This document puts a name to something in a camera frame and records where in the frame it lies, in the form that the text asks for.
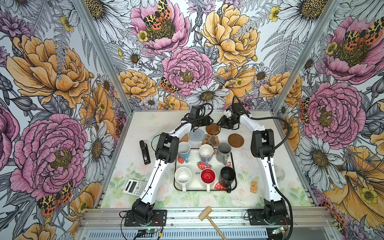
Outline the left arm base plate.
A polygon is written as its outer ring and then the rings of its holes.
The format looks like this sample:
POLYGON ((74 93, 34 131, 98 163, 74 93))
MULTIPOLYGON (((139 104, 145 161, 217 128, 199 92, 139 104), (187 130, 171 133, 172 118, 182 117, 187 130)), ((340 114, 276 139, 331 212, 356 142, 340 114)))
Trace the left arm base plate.
POLYGON ((148 223, 136 217, 132 210, 124 217, 125 227, 164 227, 167 221, 167 210, 153 210, 153 215, 148 223))

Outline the glossy brown round coaster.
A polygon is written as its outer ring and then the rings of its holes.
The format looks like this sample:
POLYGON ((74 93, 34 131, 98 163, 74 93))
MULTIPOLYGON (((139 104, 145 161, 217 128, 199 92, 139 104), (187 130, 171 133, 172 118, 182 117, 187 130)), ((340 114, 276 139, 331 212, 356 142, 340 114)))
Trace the glossy brown round coaster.
POLYGON ((209 135, 218 135, 221 132, 221 127, 216 123, 212 123, 209 126, 206 126, 206 132, 209 135))

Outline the black mug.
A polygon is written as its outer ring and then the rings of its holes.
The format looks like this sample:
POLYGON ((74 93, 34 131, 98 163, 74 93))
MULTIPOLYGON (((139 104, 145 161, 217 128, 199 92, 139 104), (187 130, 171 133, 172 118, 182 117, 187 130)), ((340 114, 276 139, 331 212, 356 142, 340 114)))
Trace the black mug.
POLYGON ((223 167, 220 171, 219 183, 226 192, 230 194, 232 192, 232 182, 236 179, 236 172, 231 167, 223 167))

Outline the blue grey woven coaster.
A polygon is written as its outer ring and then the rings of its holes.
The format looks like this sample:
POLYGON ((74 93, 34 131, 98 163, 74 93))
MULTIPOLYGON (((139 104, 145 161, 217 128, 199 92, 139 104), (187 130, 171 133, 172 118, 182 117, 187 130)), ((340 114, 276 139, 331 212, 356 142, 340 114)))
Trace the blue grey woven coaster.
POLYGON ((201 142, 205 138, 205 132, 203 130, 197 129, 195 131, 189 132, 189 140, 193 142, 201 142))

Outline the strawberry print serving tray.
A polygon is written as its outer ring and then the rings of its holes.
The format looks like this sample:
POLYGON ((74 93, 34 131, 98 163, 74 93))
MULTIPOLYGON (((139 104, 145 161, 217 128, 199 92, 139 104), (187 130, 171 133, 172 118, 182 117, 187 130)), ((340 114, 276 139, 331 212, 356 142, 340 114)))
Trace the strawberry print serving tray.
POLYGON ((237 186, 237 175, 233 155, 230 154, 226 164, 213 158, 206 162, 198 149, 192 148, 186 162, 178 157, 175 163, 174 187, 180 192, 233 192, 237 186))

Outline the brown paw shaped coaster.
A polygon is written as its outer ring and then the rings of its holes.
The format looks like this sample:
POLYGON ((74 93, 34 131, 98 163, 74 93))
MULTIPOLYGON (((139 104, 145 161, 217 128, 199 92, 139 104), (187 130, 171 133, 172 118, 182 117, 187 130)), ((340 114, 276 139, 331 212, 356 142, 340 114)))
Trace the brown paw shaped coaster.
POLYGON ((206 134, 202 140, 202 145, 210 145, 217 147, 220 144, 220 140, 217 135, 206 134))

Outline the black stapler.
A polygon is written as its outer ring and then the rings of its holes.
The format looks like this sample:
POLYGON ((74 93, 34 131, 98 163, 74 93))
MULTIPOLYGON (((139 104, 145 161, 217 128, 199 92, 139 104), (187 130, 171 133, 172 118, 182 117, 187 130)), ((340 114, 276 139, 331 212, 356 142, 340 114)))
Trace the black stapler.
POLYGON ((144 164, 149 165, 151 163, 149 149, 148 149, 148 145, 143 140, 140 141, 140 148, 142 151, 144 164))

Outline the red interior white mug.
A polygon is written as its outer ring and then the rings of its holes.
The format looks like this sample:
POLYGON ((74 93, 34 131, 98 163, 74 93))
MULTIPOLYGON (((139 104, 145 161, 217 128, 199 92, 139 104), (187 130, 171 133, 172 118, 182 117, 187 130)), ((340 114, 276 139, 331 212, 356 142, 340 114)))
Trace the red interior white mug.
POLYGON ((200 174, 201 181, 206 186, 206 191, 209 193, 211 191, 211 186, 216 180, 216 173, 212 169, 204 169, 200 174))

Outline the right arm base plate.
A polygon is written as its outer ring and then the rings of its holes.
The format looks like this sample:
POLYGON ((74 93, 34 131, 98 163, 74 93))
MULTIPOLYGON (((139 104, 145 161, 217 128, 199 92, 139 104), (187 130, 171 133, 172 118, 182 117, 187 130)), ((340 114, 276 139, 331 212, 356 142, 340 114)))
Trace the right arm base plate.
POLYGON ((264 209, 249 209, 246 215, 251 226, 288 226, 291 224, 289 215, 273 215, 264 209))

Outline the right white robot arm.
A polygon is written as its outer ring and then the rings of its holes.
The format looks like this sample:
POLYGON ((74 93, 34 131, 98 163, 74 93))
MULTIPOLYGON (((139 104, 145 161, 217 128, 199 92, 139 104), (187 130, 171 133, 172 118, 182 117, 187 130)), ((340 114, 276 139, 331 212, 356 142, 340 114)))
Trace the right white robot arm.
POLYGON ((235 130, 236 126, 245 126, 252 134, 251 153, 260 164, 265 185, 263 219, 272 225, 279 220, 284 223, 292 222, 292 206, 279 189, 274 168, 274 154, 287 139, 290 132, 278 144, 275 144, 275 135, 272 129, 267 129, 259 123, 264 120, 279 120, 287 124, 287 121, 278 117, 254 118, 240 102, 233 103, 221 117, 218 125, 221 128, 235 130))

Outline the small orange biscuit block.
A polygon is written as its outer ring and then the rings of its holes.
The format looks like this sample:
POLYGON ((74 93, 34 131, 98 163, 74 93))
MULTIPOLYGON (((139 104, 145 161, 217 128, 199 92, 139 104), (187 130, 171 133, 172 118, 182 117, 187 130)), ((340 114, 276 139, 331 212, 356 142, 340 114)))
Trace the small orange biscuit block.
POLYGON ((250 192, 256 194, 257 191, 258 191, 258 182, 256 182, 256 181, 251 181, 250 192))

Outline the wooden mallet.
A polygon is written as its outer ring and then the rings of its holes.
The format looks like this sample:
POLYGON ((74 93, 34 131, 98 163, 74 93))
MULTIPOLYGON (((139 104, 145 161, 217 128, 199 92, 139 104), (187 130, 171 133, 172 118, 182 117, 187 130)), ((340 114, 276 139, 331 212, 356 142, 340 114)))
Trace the wooden mallet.
POLYGON ((217 231, 217 233, 219 234, 219 236, 223 239, 223 240, 227 240, 227 238, 225 237, 225 235, 221 232, 221 230, 218 228, 218 226, 214 223, 214 221, 211 219, 210 217, 210 213, 212 212, 212 208, 211 207, 206 207, 202 213, 199 215, 199 219, 201 221, 207 219, 211 225, 214 227, 214 229, 217 231))

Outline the blue floral mug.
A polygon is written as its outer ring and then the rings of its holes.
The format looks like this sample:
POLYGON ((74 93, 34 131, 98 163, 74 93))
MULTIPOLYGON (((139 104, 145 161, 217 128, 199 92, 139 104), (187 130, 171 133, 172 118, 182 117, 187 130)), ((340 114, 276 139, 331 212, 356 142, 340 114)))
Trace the blue floral mug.
POLYGON ((188 163, 191 153, 191 145, 188 142, 181 142, 178 146, 178 162, 180 164, 188 163))

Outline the purple white mug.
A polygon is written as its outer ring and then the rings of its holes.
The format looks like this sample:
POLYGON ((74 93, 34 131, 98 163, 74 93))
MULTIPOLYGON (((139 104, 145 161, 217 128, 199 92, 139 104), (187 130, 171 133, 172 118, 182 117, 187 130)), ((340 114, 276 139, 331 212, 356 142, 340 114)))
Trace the purple white mug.
POLYGON ((207 166, 214 155, 214 148, 209 144, 204 144, 199 148, 199 155, 202 162, 207 166))

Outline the white calculator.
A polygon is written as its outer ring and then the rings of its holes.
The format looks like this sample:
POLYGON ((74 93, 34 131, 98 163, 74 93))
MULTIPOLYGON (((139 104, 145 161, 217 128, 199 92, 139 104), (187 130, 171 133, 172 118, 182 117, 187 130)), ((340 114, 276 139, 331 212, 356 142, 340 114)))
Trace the white calculator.
POLYGON ((123 188, 123 193, 126 195, 139 197, 143 193, 146 186, 147 182, 128 179, 125 187, 123 188))

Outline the brown cork round coaster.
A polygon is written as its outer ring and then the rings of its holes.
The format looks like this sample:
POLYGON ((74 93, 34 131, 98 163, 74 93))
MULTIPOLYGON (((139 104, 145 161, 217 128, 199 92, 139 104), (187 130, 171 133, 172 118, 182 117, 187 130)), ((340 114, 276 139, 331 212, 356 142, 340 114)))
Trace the brown cork round coaster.
POLYGON ((228 137, 228 143, 234 148, 242 147, 244 142, 244 138, 239 134, 231 134, 228 137))

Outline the woven straw round coaster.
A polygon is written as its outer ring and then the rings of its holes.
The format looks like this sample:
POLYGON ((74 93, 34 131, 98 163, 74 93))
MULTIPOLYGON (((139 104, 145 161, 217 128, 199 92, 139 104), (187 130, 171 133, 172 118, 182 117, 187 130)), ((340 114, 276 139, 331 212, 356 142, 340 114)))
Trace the woven straw round coaster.
POLYGON ((188 142, 189 141, 189 136, 188 136, 188 134, 185 134, 181 139, 180 139, 180 143, 181 142, 188 142))

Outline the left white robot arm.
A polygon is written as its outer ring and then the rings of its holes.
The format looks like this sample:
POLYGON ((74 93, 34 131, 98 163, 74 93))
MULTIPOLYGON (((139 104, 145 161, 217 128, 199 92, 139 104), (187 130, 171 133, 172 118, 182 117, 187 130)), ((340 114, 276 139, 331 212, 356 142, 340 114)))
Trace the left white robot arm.
POLYGON ((153 218, 153 209, 161 179, 167 168, 177 159, 180 139, 192 130, 212 124, 214 120, 210 115, 213 110, 213 105, 209 103, 193 106, 191 111, 182 118, 178 127, 169 133, 160 134, 155 149, 154 169, 143 193, 133 203, 131 209, 131 214, 140 224, 149 224, 153 218))

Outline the grey mug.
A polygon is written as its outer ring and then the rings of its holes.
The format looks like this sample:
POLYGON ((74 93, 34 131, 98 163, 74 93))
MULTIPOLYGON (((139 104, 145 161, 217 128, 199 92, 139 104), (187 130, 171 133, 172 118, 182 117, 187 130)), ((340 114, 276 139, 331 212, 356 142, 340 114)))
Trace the grey mug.
POLYGON ((216 159, 218 162, 226 165, 231 154, 232 147, 228 143, 220 143, 217 147, 216 159))

